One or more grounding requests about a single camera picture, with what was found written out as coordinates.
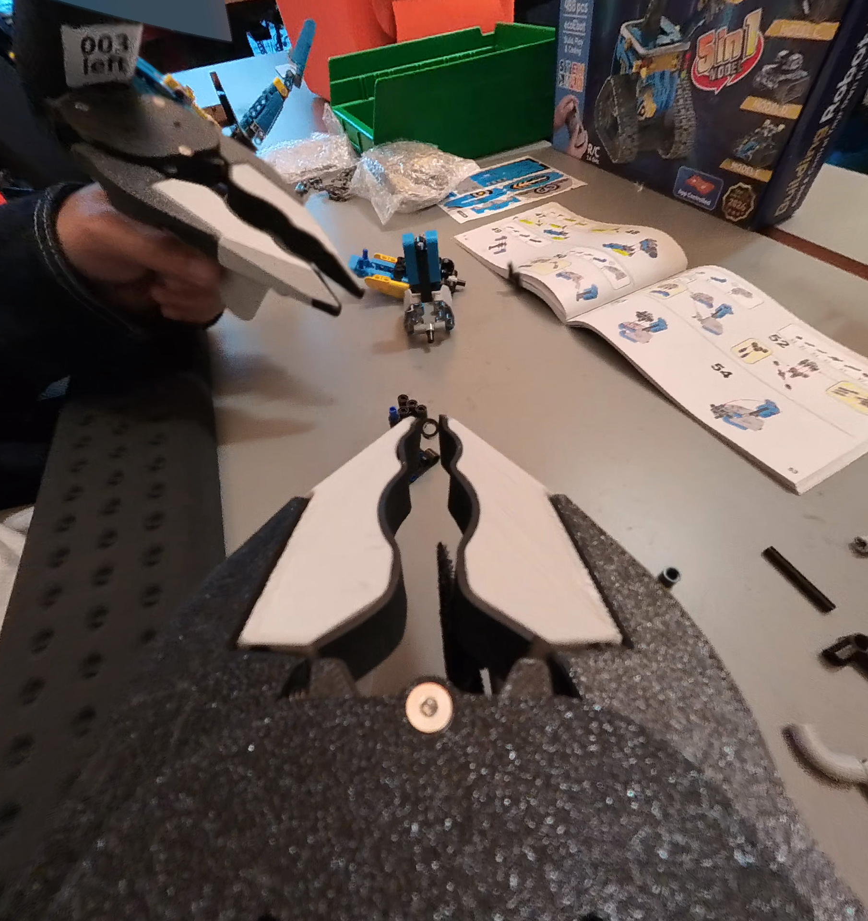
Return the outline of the pile of small building parts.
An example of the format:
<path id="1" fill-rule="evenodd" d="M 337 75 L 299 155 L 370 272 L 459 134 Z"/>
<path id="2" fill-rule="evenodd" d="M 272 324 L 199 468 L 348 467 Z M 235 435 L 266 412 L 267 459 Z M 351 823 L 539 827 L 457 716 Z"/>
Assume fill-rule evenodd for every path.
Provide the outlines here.
<path id="1" fill-rule="evenodd" d="M 821 651 L 820 656 L 835 668 L 854 666 L 868 677 L 868 634 L 844 636 Z M 800 761 L 810 769 L 837 784 L 862 788 L 868 792 L 868 759 L 831 750 L 810 725 L 788 725 L 785 734 Z"/>

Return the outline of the person's left hand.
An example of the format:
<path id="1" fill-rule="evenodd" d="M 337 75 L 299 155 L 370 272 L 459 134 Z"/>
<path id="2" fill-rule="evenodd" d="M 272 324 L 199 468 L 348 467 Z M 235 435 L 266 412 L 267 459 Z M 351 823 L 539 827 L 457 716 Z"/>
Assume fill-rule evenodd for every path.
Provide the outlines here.
<path id="1" fill-rule="evenodd" d="M 71 269 L 107 303 L 197 326 L 222 314 L 219 264 L 168 231 L 120 213 L 100 186 L 69 194 L 55 229 Z"/>

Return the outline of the black axle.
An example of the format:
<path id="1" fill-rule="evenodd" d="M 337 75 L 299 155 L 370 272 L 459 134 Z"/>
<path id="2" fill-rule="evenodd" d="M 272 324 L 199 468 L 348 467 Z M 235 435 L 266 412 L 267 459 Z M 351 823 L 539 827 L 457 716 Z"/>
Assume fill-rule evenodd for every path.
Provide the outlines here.
<path id="1" fill-rule="evenodd" d="M 777 548 L 768 546 L 762 550 L 762 558 L 770 564 L 789 584 L 804 596 L 818 611 L 829 614 L 835 610 L 832 602 L 809 578 L 793 565 Z"/>

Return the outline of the tracked toy robot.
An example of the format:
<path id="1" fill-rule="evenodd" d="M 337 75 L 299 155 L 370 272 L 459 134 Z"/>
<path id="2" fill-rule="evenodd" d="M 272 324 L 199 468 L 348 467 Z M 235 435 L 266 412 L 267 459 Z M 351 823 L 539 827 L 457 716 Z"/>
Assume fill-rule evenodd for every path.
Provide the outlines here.
<path id="1" fill-rule="evenodd" d="M 217 103 L 210 106 L 201 105 L 192 88 L 178 80 L 176 75 L 162 74 L 143 59 L 137 64 L 135 84 L 142 90 L 152 91 L 155 102 L 166 98 L 176 101 L 220 128 L 223 135 L 256 151 L 273 130 L 292 91 L 302 86 L 315 28 L 313 19 L 304 21 L 296 43 L 288 49 L 286 65 L 275 67 L 271 81 L 246 109 L 233 107 L 216 70 L 209 71 L 217 99 Z"/>

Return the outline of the green bin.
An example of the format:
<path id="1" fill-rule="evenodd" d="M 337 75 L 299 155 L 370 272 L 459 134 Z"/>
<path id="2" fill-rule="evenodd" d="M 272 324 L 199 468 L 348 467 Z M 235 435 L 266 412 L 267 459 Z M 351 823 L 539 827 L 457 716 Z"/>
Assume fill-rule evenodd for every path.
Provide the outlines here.
<path id="1" fill-rule="evenodd" d="M 416 141 L 467 158 L 546 140 L 555 29 L 498 23 L 335 56 L 330 104 L 358 154 Z"/>

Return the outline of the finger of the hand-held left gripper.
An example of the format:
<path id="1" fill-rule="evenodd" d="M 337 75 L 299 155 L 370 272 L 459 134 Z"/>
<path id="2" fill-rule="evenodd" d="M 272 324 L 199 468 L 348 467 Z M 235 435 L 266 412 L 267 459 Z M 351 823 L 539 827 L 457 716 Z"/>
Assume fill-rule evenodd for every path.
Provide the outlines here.
<path id="1" fill-rule="evenodd" d="M 152 191 L 164 197 L 177 217 L 216 241 L 216 259 L 226 271 L 222 302 L 235 315 L 255 315 L 269 292 L 340 314 L 340 300 L 317 268 L 243 221 L 215 191 L 176 178 L 156 182 Z"/>
<path id="2" fill-rule="evenodd" d="M 267 167 L 252 159 L 228 161 L 225 200 L 243 223 L 265 234 L 284 255 L 296 257 L 322 282 L 363 297 L 361 283 L 312 214 Z"/>

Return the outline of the clear plastic parts bag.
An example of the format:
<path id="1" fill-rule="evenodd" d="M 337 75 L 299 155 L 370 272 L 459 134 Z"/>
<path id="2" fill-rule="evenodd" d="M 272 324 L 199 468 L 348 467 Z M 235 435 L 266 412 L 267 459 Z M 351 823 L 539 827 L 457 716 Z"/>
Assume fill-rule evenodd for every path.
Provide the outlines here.
<path id="1" fill-rule="evenodd" d="M 446 199 L 478 170 L 475 160 L 432 144 L 394 141 L 361 155 L 348 191 L 372 205 L 381 224 L 396 213 L 416 213 Z"/>
<path id="2" fill-rule="evenodd" d="M 351 197 L 358 158 L 344 134 L 314 132 L 305 139 L 272 145 L 258 156 L 300 200 L 313 193 L 324 193 L 332 201 Z"/>

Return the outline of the robot kit box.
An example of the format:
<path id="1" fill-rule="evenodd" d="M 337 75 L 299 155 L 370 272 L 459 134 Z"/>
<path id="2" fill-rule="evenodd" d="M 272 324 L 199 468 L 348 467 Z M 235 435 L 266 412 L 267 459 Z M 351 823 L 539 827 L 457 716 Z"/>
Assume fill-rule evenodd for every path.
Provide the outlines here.
<path id="1" fill-rule="evenodd" d="M 555 149 L 740 226 L 800 208 L 868 89 L 868 1 L 558 14 Z"/>

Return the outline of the orange plastic tote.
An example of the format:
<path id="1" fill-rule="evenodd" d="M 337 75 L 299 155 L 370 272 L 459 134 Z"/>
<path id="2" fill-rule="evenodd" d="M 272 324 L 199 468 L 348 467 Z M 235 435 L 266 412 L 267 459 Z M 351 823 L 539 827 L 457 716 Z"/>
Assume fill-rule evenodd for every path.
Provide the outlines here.
<path id="1" fill-rule="evenodd" d="M 514 20 L 513 1 L 278 1 L 289 38 L 296 42 L 307 19 L 316 24 L 305 70 L 308 88 L 331 98 L 329 60 L 405 40 L 467 28 L 493 32 Z"/>

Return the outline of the grey desk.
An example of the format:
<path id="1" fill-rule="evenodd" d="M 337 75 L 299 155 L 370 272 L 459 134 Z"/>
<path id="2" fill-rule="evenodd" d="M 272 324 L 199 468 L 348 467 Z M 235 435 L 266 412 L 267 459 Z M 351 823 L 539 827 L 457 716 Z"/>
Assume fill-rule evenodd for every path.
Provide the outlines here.
<path id="1" fill-rule="evenodd" d="M 868 758 L 868 681 L 819 658 L 868 632 L 868 454 L 796 496 L 689 418 L 620 354 L 515 293 L 455 243 L 439 208 L 382 226 L 363 200 L 311 197 L 343 257 L 396 254 L 434 228 L 467 285 L 457 327 L 434 346 L 404 334 L 393 300 L 345 300 L 329 318 L 272 298 L 255 319 L 209 331 L 226 549 L 386 428 L 398 393 L 474 431 L 555 493 L 570 496 L 671 591 L 708 636 L 756 716 L 789 796 L 820 849 L 868 909 L 868 798 L 806 771 L 782 729 L 811 724 Z M 818 611 L 762 558 L 777 548 L 836 608 Z"/>

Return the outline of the black dimpled mat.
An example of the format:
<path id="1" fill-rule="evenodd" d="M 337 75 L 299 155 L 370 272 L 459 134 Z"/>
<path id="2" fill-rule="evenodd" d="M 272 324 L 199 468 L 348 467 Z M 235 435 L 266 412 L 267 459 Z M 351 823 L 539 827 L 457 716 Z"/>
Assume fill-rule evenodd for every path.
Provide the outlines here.
<path id="1" fill-rule="evenodd" d="M 179 374 L 72 399 L 0 634 L 0 886 L 157 632 L 223 554 L 208 387 Z"/>

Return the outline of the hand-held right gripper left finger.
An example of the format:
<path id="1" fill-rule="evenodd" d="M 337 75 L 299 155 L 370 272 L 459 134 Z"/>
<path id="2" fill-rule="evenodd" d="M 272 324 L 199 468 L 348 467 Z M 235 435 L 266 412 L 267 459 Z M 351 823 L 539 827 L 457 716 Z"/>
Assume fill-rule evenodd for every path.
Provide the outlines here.
<path id="1" fill-rule="evenodd" d="M 337 659 L 359 680 L 404 637 L 395 536 L 412 510 L 419 420 L 400 421 L 311 491 L 241 628 L 241 649 Z"/>

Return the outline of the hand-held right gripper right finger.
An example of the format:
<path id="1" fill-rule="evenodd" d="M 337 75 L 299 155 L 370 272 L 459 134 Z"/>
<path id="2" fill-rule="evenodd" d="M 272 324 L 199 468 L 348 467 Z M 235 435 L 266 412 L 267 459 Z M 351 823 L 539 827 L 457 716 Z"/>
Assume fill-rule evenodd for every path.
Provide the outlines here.
<path id="1" fill-rule="evenodd" d="M 502 683 L 523 659 L 623 647 L 624 628 L 548 489 L 446 415 L 440 453 L 461 531 L 450 629 L 474 672 Z"/>

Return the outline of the instruction booklet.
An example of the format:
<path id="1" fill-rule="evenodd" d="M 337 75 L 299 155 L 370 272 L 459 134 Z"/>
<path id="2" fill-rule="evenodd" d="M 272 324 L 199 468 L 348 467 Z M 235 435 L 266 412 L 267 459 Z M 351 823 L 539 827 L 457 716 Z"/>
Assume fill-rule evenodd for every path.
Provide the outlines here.
<path id="1" fill-rule="evenodd" d="M 665 232 L 549 202 L 456 241 L 795 493 L 868 453 L 868 359 Z"/>

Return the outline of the sticker sheet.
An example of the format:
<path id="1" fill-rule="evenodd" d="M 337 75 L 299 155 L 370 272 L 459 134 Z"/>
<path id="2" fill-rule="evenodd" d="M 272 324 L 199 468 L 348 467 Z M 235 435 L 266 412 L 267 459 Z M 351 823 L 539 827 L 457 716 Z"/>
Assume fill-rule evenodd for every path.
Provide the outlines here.
<path id="1" fill-rule="evenodd" d="M 480 169 L 464 178 L 440 207 L 466 223 L 577 189 L 584 182 L 532 156 Z"/>

